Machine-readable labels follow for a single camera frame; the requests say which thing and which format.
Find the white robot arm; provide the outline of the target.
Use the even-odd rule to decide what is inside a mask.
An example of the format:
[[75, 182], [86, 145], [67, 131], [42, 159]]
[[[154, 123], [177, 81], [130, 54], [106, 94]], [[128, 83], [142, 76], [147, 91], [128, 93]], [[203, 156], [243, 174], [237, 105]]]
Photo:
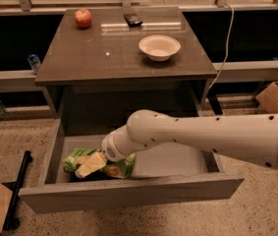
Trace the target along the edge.
[[176, 143], [278, 170], [278, 114], [170, 117], [134, 112], [127, 124], [108, 134], [101, 149], [75, 171], [83, 178], [134, 152]]

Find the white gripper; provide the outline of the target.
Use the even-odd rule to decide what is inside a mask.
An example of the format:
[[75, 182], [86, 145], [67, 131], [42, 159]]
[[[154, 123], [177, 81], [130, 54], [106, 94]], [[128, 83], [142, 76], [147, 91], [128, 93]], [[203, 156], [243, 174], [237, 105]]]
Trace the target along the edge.
[[102, 169], [106, 166], [107, 159], [117, 162], [139, 150], [139, 144], [131, 139], [125, 126], [109, 133], [103, 139], [101, 146], [104, 154], [96, 151], [78, 159], [79, 167], [75, 171], [78, 178], [83, 179], [89, 174]]

